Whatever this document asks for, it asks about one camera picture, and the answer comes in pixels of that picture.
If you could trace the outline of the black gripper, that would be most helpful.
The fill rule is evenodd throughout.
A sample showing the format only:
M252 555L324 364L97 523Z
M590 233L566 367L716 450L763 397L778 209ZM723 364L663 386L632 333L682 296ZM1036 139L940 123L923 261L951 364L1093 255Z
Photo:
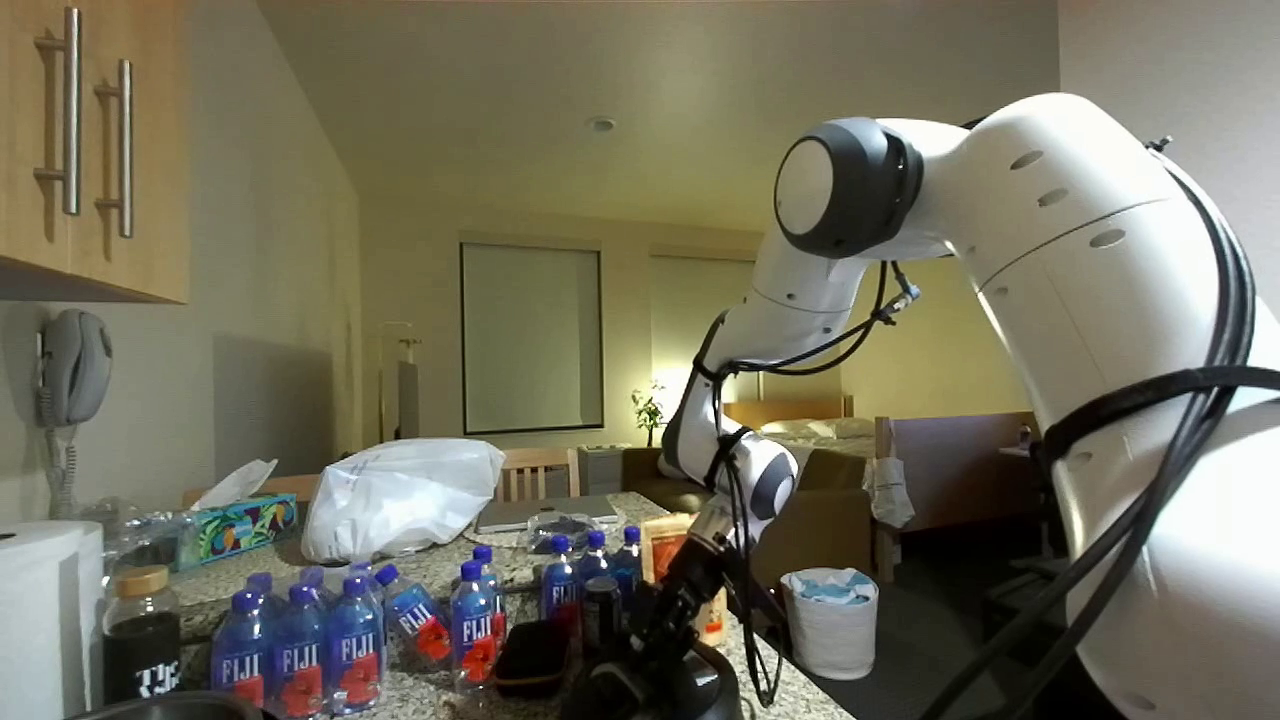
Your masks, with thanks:
M728 585L728 549L688 536L659 585L644 585L628 620L624 656L642 667L683 658L699 633L692 620Z

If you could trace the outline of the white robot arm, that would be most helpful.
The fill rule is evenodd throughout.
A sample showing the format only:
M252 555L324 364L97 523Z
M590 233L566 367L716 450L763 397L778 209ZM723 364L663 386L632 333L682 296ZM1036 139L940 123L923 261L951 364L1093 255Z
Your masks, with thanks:
M825 120L778 167L751 287L707 329L668 473L751 545L801 485L723 417L738 370L782 370L862 324L878 265L951 255L1024 374L1070 569L1044 652L1124 720L1280 720L1280 329L1198 180L1071 93L974 123Z

